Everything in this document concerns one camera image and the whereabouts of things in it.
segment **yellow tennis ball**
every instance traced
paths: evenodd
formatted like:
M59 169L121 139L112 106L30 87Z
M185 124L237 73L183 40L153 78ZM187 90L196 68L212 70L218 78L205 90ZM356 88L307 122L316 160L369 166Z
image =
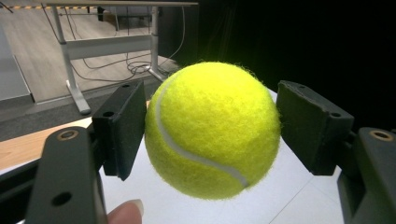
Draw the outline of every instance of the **yellow tennis ball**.
M192 197L226 199L253 187L271 168L279 140L270 92L236 65L187 66L148 106L149 159L165 182Z

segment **white desk frame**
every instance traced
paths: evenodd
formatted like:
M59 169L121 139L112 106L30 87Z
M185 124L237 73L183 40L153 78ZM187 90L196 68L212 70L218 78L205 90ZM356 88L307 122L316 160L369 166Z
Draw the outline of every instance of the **white desk frame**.
M37 0L53 10L59 44L64 55L67 71L66 85L72 95L80 114L87 115L91 109L79 89L72 69L71 60L99 57L111 54L121 54L151 49L151 65L148 70L161 81L166 79L158 71L158 7L190 7L198 5L193 2L150 2L150 1L78 1L78 0ZM151 7L152 28L150 35L116 36L95 39L70 40L64 39L62 25L59 20L57 7L100 7L100 6L141 6Z

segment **human hand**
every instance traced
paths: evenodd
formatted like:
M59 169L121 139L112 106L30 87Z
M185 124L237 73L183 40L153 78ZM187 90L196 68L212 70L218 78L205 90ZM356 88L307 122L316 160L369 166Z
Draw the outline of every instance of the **human hand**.
M109 224L142 224L143 211L141 200L131 200L111 211L107 220Z

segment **fingernail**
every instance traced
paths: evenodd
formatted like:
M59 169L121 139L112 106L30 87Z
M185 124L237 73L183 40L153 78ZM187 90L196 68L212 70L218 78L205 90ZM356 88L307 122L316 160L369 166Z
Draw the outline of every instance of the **fingernail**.
M140 215L143 216L145 213L145 208L143 207L143 202L140 199L134 199L129 201L130 203L136 204L137 208L139 208Z

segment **dark background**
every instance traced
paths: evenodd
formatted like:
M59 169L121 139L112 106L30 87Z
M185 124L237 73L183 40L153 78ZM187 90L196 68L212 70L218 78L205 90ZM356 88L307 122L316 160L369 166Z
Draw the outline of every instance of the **dark background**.
M198 27L197 48L178 61L237 63L273 91L282 79L298 82L354 116L354 131L396 129L396 16L387 1L198 2L198 19L186 24Z

